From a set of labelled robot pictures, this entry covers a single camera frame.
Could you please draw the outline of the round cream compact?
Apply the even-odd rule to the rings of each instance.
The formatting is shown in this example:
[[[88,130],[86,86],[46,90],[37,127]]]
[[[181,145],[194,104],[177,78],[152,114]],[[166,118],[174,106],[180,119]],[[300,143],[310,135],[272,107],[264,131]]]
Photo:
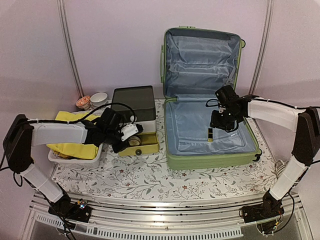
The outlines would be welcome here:
[[[130,147],[136,147],[142,144],[142,140],[139,136],[131,136],[128,138],[128,143]]]

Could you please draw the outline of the plain yellow garment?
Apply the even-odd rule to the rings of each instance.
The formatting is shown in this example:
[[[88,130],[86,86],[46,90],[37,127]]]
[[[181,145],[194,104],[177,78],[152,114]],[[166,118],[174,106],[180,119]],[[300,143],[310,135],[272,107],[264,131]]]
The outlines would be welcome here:
[[[85,136],[86,130],[81,128],[81,123],[77,123],[76,125],[71,124],[63,124],[62,129],[59,129],[57,133],[55,133],[54,140],[57,140],[57,142],[49,143],[49,144],[63,144],[63,143],[75,143],[75,144],[84,144],[84,145],[91,145],[91,144],[85,144],[86,136]],[[63,155],[61,153],[55,153],[50,149],[50,152],[48,154],[48,159],[51,162],[57,162],[57,163],[68,163],[68,164],[86,164],[95,162],[100,157],[101,151],[102,151],[102,145],[98,147],[98,154],[97,157],[95,157],[93,160],[82,160],[79,158],[72,158],[67,155]]]

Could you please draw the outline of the drawer cabinet with dark top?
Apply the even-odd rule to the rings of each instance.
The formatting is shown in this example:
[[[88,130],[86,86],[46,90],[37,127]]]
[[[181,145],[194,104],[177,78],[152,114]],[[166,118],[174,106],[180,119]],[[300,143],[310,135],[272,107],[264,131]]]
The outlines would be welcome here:
[[[111,108],[123,117],[122,126],[130,123],[143,126],[143,131],[134,135],[141,138],[141,145],[130,146],[117,154],[124,157],[157,153],[160,146],[153,87],[146,85],[117,88],[113,92],[112,102]]]

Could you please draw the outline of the green hard-shell suitcase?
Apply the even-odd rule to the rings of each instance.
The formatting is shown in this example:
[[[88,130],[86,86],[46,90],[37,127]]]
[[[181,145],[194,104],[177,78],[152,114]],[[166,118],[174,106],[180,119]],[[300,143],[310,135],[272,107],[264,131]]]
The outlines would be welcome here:
[[[213,129],[208,142],[215,92],[233,88],[245,46],[235,34],[211,29],[174,27],[164,33],[160,79],[163,84],[167,165],[196,170],[257,162],[262,150],[247,120],[236,131]]]

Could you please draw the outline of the white plastic mesh basket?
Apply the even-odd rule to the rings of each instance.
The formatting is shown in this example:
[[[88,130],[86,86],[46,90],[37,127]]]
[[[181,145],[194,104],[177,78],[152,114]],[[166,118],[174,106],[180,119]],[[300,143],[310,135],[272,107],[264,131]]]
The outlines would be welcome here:
[[[86,113],[71,113],[67,111],[59,111],[55,117],[57,121],[75,121],[84,117]],[[79,143],[53,143],[46,145],[55,153],[60,153],[76,159],[93,160],[97,157],[99,148],[94,144]]]

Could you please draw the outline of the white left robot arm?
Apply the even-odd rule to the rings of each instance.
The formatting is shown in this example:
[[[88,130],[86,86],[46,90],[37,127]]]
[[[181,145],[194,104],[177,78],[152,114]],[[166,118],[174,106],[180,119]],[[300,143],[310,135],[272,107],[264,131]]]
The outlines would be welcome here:
[[[130,123],[125,123],[122,115],[110,107],[90,120],[93,113],[75,120],[30,119],[18,114],[2,142],[6,168],[42,194],[49,204],[48,213],[64,222],[88,223],[93,209],[83,198],[73,202],[63,187],[51,178],[50,171],[43,168],[54,165],[48,158],[48,145],[83,144],[99,148],[107,144],[115,152],[121,152],[129,147],[130,137],[144,130],[136,122],[135,115]]]

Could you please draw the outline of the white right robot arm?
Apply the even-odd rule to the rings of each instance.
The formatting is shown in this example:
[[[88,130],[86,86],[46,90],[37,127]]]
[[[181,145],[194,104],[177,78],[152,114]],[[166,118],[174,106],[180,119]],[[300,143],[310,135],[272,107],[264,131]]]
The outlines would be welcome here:
[[[232,132],[247,118],[274,125],[281,133],[293,138],[288,143],[280,134],[264,132],[264,138],[274,157],[287,161],[282,173],[262,197],[258,205],[240,209],[245,223],[267,220],[284,214],[282,200],[316,162],[320,151],[319,106],[295,106],[265,99],[257,95],[239,96],[233,87],[226,85],[215,92],[218,110],[211,114],[210,126]]]

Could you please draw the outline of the small white bowl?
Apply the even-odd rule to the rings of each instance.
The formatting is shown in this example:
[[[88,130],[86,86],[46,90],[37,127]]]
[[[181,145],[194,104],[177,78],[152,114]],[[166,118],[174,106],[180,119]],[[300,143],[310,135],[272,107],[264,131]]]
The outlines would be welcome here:
[[[90,97],[90,103],[93,107],[100,107],[108,101],[108,94],[105,92],[97,92]]]

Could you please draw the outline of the black gold lipstick tube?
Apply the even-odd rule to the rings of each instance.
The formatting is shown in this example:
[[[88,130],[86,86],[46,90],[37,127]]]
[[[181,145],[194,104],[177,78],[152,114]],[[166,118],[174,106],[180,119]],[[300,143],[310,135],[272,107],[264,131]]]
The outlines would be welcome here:
[[[213,129],[212,128],[208,128],[208,138],[207,138],[208,142],[213,142]]]

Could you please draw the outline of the red patterned small bowl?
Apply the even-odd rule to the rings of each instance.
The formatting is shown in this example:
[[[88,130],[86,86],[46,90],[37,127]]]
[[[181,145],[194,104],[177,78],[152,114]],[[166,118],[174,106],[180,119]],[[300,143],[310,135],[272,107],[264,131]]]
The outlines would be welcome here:
[[[85,111],[89,110],[91,108],[91,97],[89,95],[83,96],[76,102],[75,106]]]

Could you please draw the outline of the floral white tablecloth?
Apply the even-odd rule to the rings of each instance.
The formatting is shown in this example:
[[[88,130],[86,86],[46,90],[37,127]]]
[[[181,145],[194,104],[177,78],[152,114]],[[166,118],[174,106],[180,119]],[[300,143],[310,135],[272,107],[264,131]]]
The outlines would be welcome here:
[[[215,200],[264,193],[276,180],[275,160],[250,120],[260,160],[247,165],[196,170],[172,170],[167,165],[164,101],[157,99],[159,151],[150,155],[119,156],[104,146],[98,167],[58,164],[52,179],[70,193],[95,197],[156,202]]]

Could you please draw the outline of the aluminium front rail frame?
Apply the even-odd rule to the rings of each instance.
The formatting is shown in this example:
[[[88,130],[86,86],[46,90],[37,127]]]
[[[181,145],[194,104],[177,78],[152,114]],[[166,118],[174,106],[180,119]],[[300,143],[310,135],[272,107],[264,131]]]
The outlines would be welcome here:
[[[64,240],[264,240],[255,222],[246,223],[240,208],[259,204],[261,194],[226,199],[151,201],[88,196],[88,222],[76,222],[70,235],[62,221],[49,214],[45,199],[35,193],[22,239]]]

